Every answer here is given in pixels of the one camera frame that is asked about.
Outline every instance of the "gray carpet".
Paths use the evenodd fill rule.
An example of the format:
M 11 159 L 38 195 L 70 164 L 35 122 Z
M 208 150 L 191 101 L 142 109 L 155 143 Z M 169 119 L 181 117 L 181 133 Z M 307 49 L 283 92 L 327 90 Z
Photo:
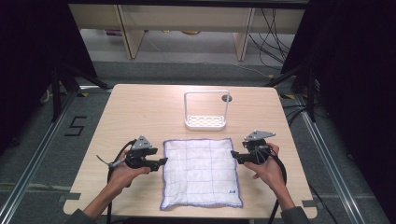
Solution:
M 279 70 L 263 66 L 237 67 L 230 64 L 200 63 L 94 63 L 101 80 L 110 85 L 118 83 L 183 84 L 183 85 L 223 85 L 261 86 L 269 81 L 268 75 L 279 76 Z M 85 80 L 78 82 L 89 84 Z M 292 78 L 279 84 L 279 94 L 289 94 Z M 63 223 L 68 215 L 63 212 L 63 196 L 68 192 L 77 175 L 85 151 L 91 141 L 96 125 L 101 117 L 109 93 L 89 93 L 87 97 L 77 97 L 70 105 L 62 126 L 50 145 L 49 151 L 37 171 L 31 187 L 24 195 L 11 223 Z M 281 99 L 283 106 L 296 105 L 293 99 Z M 25 165 L 38 147 L 51 120 L 51 102 L 37 108 L 19 135 L 21 144 L 10 147 L 0 158 L 0 200 L 10 193 L 9 184 L 18 181 Z M 295 107 L 285 108 L 285 116 Z M 378 205 L 373 193 L 367 187 L 359 169 L 346 157 L 347 149 L 335 130 L 331 119 L 327 118 L 323 107 L 316 107 L 317 125 L 331 150 L 334 159 L 359 204 L 367 223 L 389 223 Z M 84 116 L 75 124 L 84 126 L 80 136 L 65 136 L 77 133 L 69 125 L 75 116 Z M 338 223 L 350 223 L 333 183 L 318 154 L 315 143 L 300 116 L 290 126 L 308 182 L 315 188 L 327 207 L 336 216 Z M 323 208 L 318 197 L 318 216 L 312 223 L 333 223 L 329 213 Z M 105 223 L 102 217 L 99 223 Z M 283 223 L 277 219 L 274 223 Z

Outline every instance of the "wooden table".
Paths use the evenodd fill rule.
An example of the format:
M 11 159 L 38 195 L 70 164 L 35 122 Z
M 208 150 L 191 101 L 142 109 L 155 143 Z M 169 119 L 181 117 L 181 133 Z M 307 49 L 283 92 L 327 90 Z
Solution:
M 184 124 L 184 92 L 227 90 L 233 97 L 229 103 L 227 124 L 221 131 L 191 131 Z M 224 108 L 219 103 L 214 107 Z M 110 95 L 91 144 L 78 171 L 71 193 L 80 193 L 78 200 L 67 200 L 66 214 L 85 208 L 106 184 L 107 167 L 96 158 L 113 161 L 120 149 L 143 134 L 157 147 L 148 160 L 163 158 L 163 141 L 168 139 L 211 138 L 233 140 L 235 151 L 246 153 L 244 137 L 253 130 L 276 133 L 266 140 L 280 146 L 279 157 L 288 172 L 288 187 L 297 206 L 313 198 L 294 145 L 288 123 L 275 89 L 259 87 L 215 87 L 172 85 L 117 85 Z M 260 180 L 253 180 L 252 171 L 237 166 L 241 199 L 244 208 L 201 208 L 176 206 L 160 210 L 163 199 L 163 168 L 141 175 L 131 187 L 113 202 L 113 215 L 136 217 L 227 217 L 266 218 L 271 215 L 276 197 Z M 304 207 L 309 218 L 317 215 L 316 207 Z

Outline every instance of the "aluminum rail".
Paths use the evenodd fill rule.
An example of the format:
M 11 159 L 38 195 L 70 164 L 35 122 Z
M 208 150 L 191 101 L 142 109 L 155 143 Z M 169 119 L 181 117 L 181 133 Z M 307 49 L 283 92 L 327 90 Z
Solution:
M 47 130 L 46 134 L 44 135 L 43 139 L 40 142 L 35 154 L 33 155 L 32 159 L 30 159 L 28 165 L 26 166 L 22 176 L 18 180 L 17 184 L 15 185 L 14 189 L 11 191 L 10 195 L 8 196 L 6 202 L 3 204 L 0 210 L 0 221 L 2 224 L 9 223 L 9 221 L 14 216 L 24 193 L 29 187 L 29 184 L 35 173 L 38 170 L 41 162 L 44 160 L 44 157 L 50 147 L 50 144 L 58 132 L 59 127 L 62 124 L 64 119 L 64 115 L 67 111 L 67 108 L 71 105 L 73 100 L 76 98 L 77 94 L 75 92 L 69 92 L 64 99 L 63 103 L 63 111 L 58 116 L 58 118 L 51 123 L 49 129 Z
M 305 105 L 301 95 L 296 95 L 296 100 L 298 105 Z M 341 202 L 346 209 L 350 221 L 357 224 L 366 223 L 361 214 L 361 210 L 358 207 L 358 204 L 356 203 L 349 187 L 347 186 L 347 183 L 345 182 L 340 170 L 332 158 L 330 150 L 327 148 L 326 143 L 324 142 L 320 131 L 318 130 L 317 124 L 311 121 L 311 118 L 309 118 L 306 112 L 302 112 L 302 115 L 305 124 L 311 133 L 312 138 L 314 139 L 320 157 L 323 159 L 324 165 L 330 175 L 330 178 L 332 179 L 335 189 L 340 196 Z

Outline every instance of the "wire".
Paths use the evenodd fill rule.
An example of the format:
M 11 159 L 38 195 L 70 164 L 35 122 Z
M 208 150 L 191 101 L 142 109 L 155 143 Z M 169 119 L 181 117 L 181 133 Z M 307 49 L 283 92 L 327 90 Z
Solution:
M 287 183 L 287 181 L 288 181 L 288 177 L 287 177 L 287 174 L 286 174 L 285 165 L 284 165 L 283 162 L 279 159 L 279 157 L 277 156 L 276 152 L 274 152 L 272 149 L 271 149 L 271 153 L 270 153 L 269 156 L 271 156 L 271 157 L 276 161 L 276 163 L 279 165 L 280 171 L 281 171 L 282 176 L 283 176 L 283 181 L 285 182 L 285 185 L 286 185 L 286 183 Z M 275 218 L 275 214 L 276 214 L 276 211 L 277 211 L 277 208 L 278 208 L 278 207 L 279 207 L 279 201 L 276 200 L 275 205 L 274 205 L 274 209 L 273 209 L 273 211 L 272 211 L 272 213 L 271 213 L 270 218 L 268 219 L 268 224 L 273 223 L 274 218 Z
M 119 152 L 119 154 L 117 155 L 116 159 L 114 159 L 113 162 L 116 162 L 119 160 L 120 155 L 122 154 L 122 152 L 125 150 L 125 148 L 127 148 L 128 146 L 133 146 L 134 143 L 136 142 L 136 139 L 134 141 L 131 141 L 129 143 L 127 143 Z M 108 173 L 107 173 L 107 183 L 110 180 L 111 174 L 113 174 L 114 168 L 112 167 L 108 167 Z M 111 224 L 111 208 L 113 207 L 113 202 L 110 202 L 107 206 L 107 220 L 106 223 L 107 224 Z
M 275 56 L 275 54 L 271 53 L 270 51 L 268 51 L 267 49 L 263 48 L 263 44 L 264 42 L 262 42 L 261 45 L 259 45 L 256 40 L 254 40 L 254 38 L 251 36 L 251 34 L 249 34 L 250 39 L 253 41 L 253 43 L 256 45 L 256 47 L 261 51 L 264 52 L 265 54 L 267 54 L 268 56 L 270 56 L 271 58 L 275 59 L 276 61 L 278 61 L 279 63 L 283 63 L 282 59 L 279 59 L 278 57 Z
M 301 108 L 291 111 L 289 114 L 286 115 L 286 118 L 287 118 L 288 116 L 290 116 L 290 115 L 296 113 L 296 112 L 299 112 L 300 110 L 301 110 Z
M 301 114 L 301 112 L 305 111 L 306 109 L 307 109 L 307 106 L 305 106 L 305 107 L 303 107 L 303 108 L 301 108 L 301 109 L 298 109 L 298 110 L 292 112 L 292 113 L 295 113 L 295 114 L 294 114 L 294 115 L 291 117 L 291 119 L 288 121 L 289 126 L 291 126 L 291 124 L 293 123 L 294 119 L 297 118 L 297 116 L 298 116 L 299 114 Z
M 286 59 L 285 53 L 287 53 L 287 52 L 286 52 L 285 50 L 283 50 L 282 47 L 281 47 L 280 45 L 282 45 L 282 46 L 285 47 L 286 49 L 290 49 L 290 48 L 287 47 L 287 46 L 279 39 L 279 37 L 277 36 L 277 30 L 276 30 L 276 9 L 273 8 L 273 19 L 272 19 L 271 25 L 270 25 L 269 21 L 267 20 L 267 17 L 265 16 L 265 13 L 264 13 L 264 10 L 263 10 L 263 9 L 262 9 L 262 16 L 264 17 L 265 22 L 267 23 L 268 31 L 269 31 L 268 34 L 267 34 L 267 37 L 265 37 L 265 39 L 263 40 L 264 43 L 266 43 L 268 46 L 271 46 L 271 45 L 269 45 L 269 44 L 266 42 L 266 39 L 268 38 L 268 35 L 271 34 L 272 37 L 273 37 L 273 39 L 275 40 L 275 42 L 276 42 L 276 44 L 277 44 L 277 48 L 274 47 L 274 46 L 271 46 L 271 47 L 274 48 L 274 49 L 278 49 L 278 50 L 279 50 L 279 53 L 282 55 L 283 60 L 285 60 L 285 59 Z
M 320 202 L 323 204 L 323 207 L 326 209 L 326 211 L 329 213 L 330 217 L 332 217 L 332 220 L 334 221 L 334 223 L 338 224 L 337 219 L 335 218 L 335 216 L 332 214 L 332 212 L 330 211 L 329 207 L 326 205 L 326 203 L 321 199 L 321 197 L 319 196 L 319 194 L 317 193 L 317 191 L 314 189 L 314 187 L 312 187 L 312 185 L 308 182 L 308 186 L 309 188 L 312 189 L 312 191 L 314 191 L 314 193 L 317 195 L 318 199 L 320 200 Z

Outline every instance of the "white cloth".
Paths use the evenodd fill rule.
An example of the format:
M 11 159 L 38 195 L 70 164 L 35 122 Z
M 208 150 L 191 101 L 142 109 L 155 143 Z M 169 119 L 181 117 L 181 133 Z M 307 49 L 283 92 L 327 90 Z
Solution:
M 230 138 L 167 140 L 163 148 L 168 161 L 163 167 L 160 209 L 174 205 L 243 207 Z

